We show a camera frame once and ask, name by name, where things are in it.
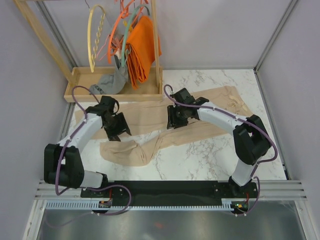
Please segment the beige trousers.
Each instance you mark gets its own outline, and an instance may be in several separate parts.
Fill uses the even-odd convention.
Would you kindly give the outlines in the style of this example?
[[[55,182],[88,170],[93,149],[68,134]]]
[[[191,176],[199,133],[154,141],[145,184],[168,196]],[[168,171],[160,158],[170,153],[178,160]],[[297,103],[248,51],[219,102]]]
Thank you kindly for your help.
[[[234,114],[250,117],[253,113],[240,97],[235,86],[223,86],[192,92],[196,99],[203,97],[213,104]],[[181,146],[208,138],[225,135],[221,128],[194,118],[187,126],[167,130],[167,106],[169,99],[161,101],[132,102],[120,105],[132,136],[146,135],[164,130],[161,134],[140,145],[130,141],[104,141],[99,145],[99,154],[105,160],[123,166],[142,167],[150,163],[158,150]]]

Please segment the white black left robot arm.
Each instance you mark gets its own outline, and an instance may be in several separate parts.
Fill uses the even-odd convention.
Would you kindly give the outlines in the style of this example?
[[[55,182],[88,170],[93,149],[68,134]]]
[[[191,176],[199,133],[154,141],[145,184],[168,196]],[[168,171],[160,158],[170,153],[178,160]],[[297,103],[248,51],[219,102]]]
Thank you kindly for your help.
[[[66,188],[92,188],[98,197],[105,197],[110,190],[107,176],[85,170],[81,153],[89,140],[101,129],[109,141],[120,141],[120,135],[131,134],[119,102],[110,96],[102,96],[98,104],[88,107],[84,117],[73,132],[56,144],[44,149],[44,181]]]

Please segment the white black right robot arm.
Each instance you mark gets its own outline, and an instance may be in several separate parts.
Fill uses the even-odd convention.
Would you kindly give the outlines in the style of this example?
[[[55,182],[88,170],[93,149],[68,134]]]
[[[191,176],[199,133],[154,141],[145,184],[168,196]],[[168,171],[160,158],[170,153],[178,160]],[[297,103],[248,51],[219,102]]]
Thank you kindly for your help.
[[[213,124],[233,136],[238,162],[228,180],[228,191],[233,197],[241,197],[252,181],[259,160],[274,146],[260,117],[245,117],[224,110],[209,99],[195,99],[186,88],[165,95],[174,104],[167,107],[168,129],[189,124],[189,119]]]

